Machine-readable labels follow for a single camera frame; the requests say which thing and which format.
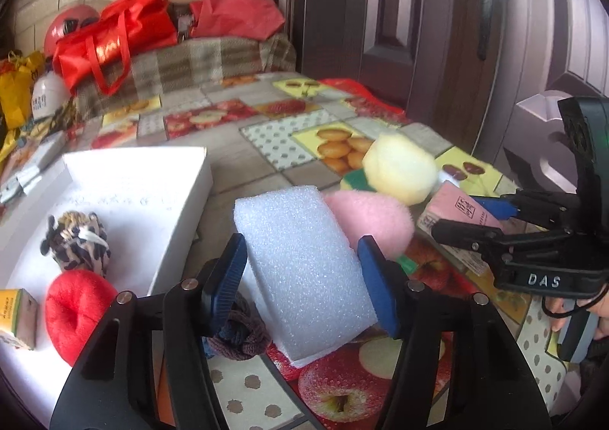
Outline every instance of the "open white tray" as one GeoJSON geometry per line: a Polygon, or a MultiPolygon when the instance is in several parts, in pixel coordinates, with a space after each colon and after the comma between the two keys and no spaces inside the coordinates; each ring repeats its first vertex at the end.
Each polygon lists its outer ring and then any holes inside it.
{"type": "Polygon", "coordinates": [[[45,295],[59,274],[40,254],[47,218],[95,212],[108,234],[107,279],[147,296],[181,279],[212,185],[205,148],[116,148],[66,154],[0,226],[0,289],[25,288],[40,305],[34,351],[0,344],[0,364],[47,427],[70,372],[46,333],[45,295]]]}

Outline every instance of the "red fabric bag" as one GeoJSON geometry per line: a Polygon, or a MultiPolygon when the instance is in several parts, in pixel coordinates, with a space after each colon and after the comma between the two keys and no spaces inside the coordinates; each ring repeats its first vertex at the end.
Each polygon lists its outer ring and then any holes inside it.
{"type": "Polygon", "coordinates": [[[131,55],[176,45],[178,35],[167,14],[165,0],[116,0],[101,13],[97,23],[70,33],[57,42],[53,69],[62,76],[70,92],[93,74],[99,90],[118,91],[131,69],[131,55]],[[101,66],[122,60],[121,76],[108,85],[101,66]]]}
{"type": "Polygon", "coordinates": [[[203,0],[191,4],[191,9],[199,17],[193,30],[196,38],[240,36],[263,41],[285,22],[273,0],[203,0]]]}

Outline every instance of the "white helmet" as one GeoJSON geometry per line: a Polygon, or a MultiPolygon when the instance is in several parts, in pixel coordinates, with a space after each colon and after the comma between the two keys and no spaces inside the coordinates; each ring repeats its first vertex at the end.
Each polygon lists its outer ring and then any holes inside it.
{"type": "Polygon", "coordinates": [[[40,76],[32,92],[34,120],[53,115],[69,99],[70,92],[60,76],[53,71],[40,76]]]}

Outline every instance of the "red helmet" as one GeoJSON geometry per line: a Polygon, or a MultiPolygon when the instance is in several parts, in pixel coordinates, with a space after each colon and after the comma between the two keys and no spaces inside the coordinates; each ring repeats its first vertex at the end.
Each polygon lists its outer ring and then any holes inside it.
{"type": "Polygon", "coordinates": [[[75,6],[59,14],[49,26],[45,36],[45,56],[53,57],[57,40],[72,31],[99,19],[99,13],[91,6],[75,6]]]}

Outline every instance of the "green object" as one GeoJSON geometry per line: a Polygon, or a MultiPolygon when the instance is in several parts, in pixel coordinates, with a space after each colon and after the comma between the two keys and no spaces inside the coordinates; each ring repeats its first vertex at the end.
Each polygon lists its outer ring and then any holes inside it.
{"type": "Polygon", "coordinates": [[[376,190],[370,184],[368,184],[366,174],[363,173],[363,168],[346,174],[345,177],[343,177],[343,182],[346,182],[349,186],[351,186],[351,189],[376,193],[376,190]]]}
{"type": "Polygon", "coordinates": [[[400,264],[400,267],[402,267],[402,270],[406,275],[409,275],[413,273],[416,269],[418,269],[418,265],[416,264],[416,262],[413,262],[405,254],[400,256],[396,261],[400,264]]]}

